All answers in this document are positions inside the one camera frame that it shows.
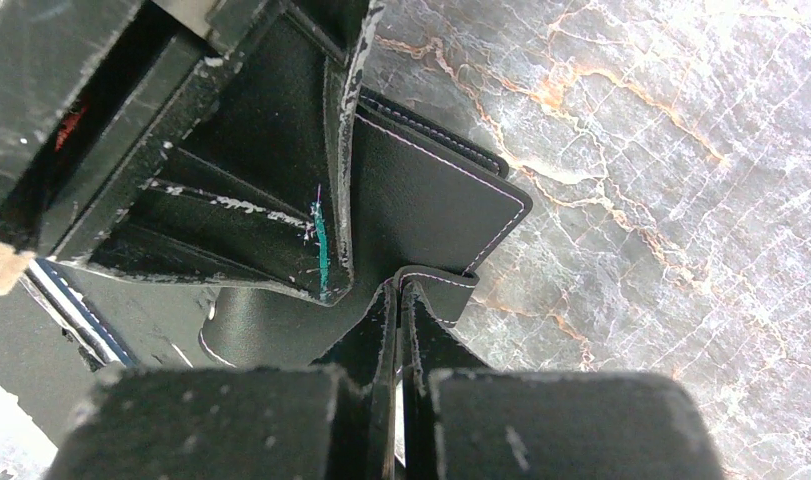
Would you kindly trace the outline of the black card holder wallet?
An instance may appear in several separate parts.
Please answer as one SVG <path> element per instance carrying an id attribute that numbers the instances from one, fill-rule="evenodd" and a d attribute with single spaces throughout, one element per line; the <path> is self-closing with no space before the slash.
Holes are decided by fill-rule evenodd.
<path id="1" fill-rule="evenodd" d="M 198 335 L 221 366 L 305 366 L 370 310 L 384 284 L 420 283 L 443 326 L 460 318 L 477 268 L 532 208 L 507 162 L 370 89 L 352 160 L 354 284 L 324 307 L 225 288 Z"/>

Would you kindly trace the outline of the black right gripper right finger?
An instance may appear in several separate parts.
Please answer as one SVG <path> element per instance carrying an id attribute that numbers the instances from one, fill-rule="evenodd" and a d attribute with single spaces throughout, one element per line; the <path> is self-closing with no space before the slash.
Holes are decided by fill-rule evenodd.
<path id="1" fill-rule="evenodd" d="M 486 366 L 402 290 L 405 453 L 412 479 L 719 479 L 690 395 L 648 372 Z"/>

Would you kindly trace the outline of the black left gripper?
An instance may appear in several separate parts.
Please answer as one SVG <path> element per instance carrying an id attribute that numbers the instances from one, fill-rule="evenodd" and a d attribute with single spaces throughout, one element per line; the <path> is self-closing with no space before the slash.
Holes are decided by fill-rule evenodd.
<path id="1" fill-rule="evenodd" d="M 214 178 L 187 179 L 210 200 L 141 197 L 134 186 L 183 150 L 239 160 L 263 125 L 258 86 L 236 62 L 274 1 L 218 1 L 197 38 L 154 1 L 0 1 L 0 259 L 91 235 L 261 259 L 280 226 L 231 209 Z"/>

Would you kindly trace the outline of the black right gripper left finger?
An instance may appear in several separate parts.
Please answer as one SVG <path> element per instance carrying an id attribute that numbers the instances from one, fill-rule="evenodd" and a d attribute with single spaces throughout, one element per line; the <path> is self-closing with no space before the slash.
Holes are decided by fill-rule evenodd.
<path id="1" fill-rule="evenodd" d="M 393 479 L 397 292 L 302 368 L 104 370 L 49 479 Z"/>

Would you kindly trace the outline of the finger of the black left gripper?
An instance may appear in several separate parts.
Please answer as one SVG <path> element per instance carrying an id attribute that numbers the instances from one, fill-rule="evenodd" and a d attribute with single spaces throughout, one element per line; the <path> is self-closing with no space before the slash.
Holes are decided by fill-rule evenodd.
<path id="1" fill-rule="evenodd" d="M 163 1 L 149 55 L 55 208 L 51 260 L 117 280 L 353 286 L 352 139 L 381 1 Z"/>

